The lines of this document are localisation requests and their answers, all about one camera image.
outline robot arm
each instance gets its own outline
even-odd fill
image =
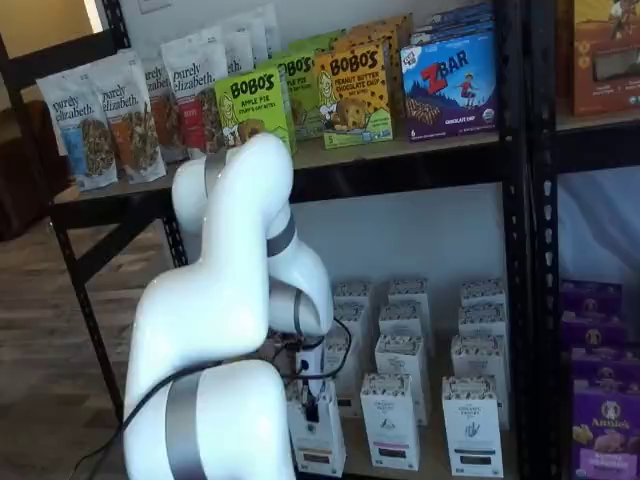
[[[188,162],[176,174],[176,216],[185,231],[201,229],[202,252],[142,295],[125,416],[168,375],[255,351],[269,325],[309,336],[331,327],[327,272],[291,217],[293,168],[284,144],[260,134],[225,160],[224,168],[219,158]],[[279,281],[271,291],[269,275]],[[265,362],[177,380],[125,431],[129,477],[292,480],[286,416],[282,381]]]

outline wooden shelf board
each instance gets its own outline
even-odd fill
[[[472,145],[495,143],[498,141],[498,134],[495,132],[429,140],[420,143],[410,143],[408,140],[406,140],[404,132],[399,132],[398,137],[398,139],[388,142],[337,148],[334,150],[325,150],[324,143],[321,138],[300,142],[298,144],[298,151],[293,158],[294,168],[296,170],[313,169],[319,167],[328,167],[332,165],[340,165],[354,161],[397,157],[422,152],[426,153],[435,150],[462,148]],[[120,179],[118,183],[86,192],[80,192],[74,185],[69,187],[64,192],[58,194],[54,199],[54,203],[67,203],[110,196],[131,195],[134,193],[152,190],[168,189],[171,188],[173,177],[177,168],[178,166],[175,164],[168,165],[167,175],[149,183],[138,183],[131,185],[127,183],[125,179]]]
[[[558,132],[640,121],[640,109],[576,117],[571,113],[569,104],[560,100],[556,104],[556,109],[556,131]]]

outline snack bag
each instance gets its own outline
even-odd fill
[[[277,54],[262,66],[277,65],[287,72],[287,87],[296,139],[322,136],[322,115],[318,106],[318,86],[313,77],[314,48]]]
[[[251,35],[248,30],[239,29],[223,34],[229,75],[253,70],[254,60],[251,49]]]
[[[166,174],[142,62],[134,50],[91,65],[89,78],[102,102],[129,183]]]
[[[211,27],[161,46],[192,159],[215,153],[224,146],[213,92],[215,81],[227,76],[221,38],[220,27]]]
[[[251,49],[253,51],[253,63],[258,65],[269,59],[267,49],[267,30],[264,20],[250,13],[240,13],[220,22],[224,33],[238,30],[247,30],[251,37]]]
[[[284,69],[260,67],[216,82],[215,91],[227,146],[236,147],[258,133],[270,132],[280,137],[291,153],[295,152]]]
[[[253,17],[262,18],[264,20],[265,31],[267,34],[267,50],[269,58],[274,53],[282,50],[282,42],[280,40],[280,29],[278,28],[278,20],[276,18],[276,9],[273,3],[258,7],[251,12]]]
[[[143,61],[143,66],[162,158],[167,163],[183,160],[188,155],[187,147],[182,140],[178,103],[167,69],[159,56]]]
[[[393,138],[388,71],[386,41],[316,55],[314,75],[325,148]]]
[[[60,129],[80,190],[118,181],[111,133],[100,99],[89,81],[88,68],[84,65],[37,80]]]

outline white wall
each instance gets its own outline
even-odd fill
[[[506,277],[498,185],[294,205],[300,237],[333,279],[429,278],[439,329],[457,325],[460,283]]]
[[[131,44],[185,35],[213,25],[218,19],[268,3],[267,0],[173,0],[173,5],[146,15],[138,0],[120,0]],[[416,21],[429,12],[446,10],[462,0],[272,0],[276,7],[283,45],[291,40],[390,15],[413,12]]]

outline green bobo's box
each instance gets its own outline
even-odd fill
[[[277,65],[287,74],[291,115],[297,140],[322,136],[322,115],[318,109],[318,86],[313,76],[313,49],[284,52],[265,66]]]
[[[227,77],[214,85],[220,124],[228,147],[242,145],[261,132],[273,133],[296,151],[286,73],[277,66]]]

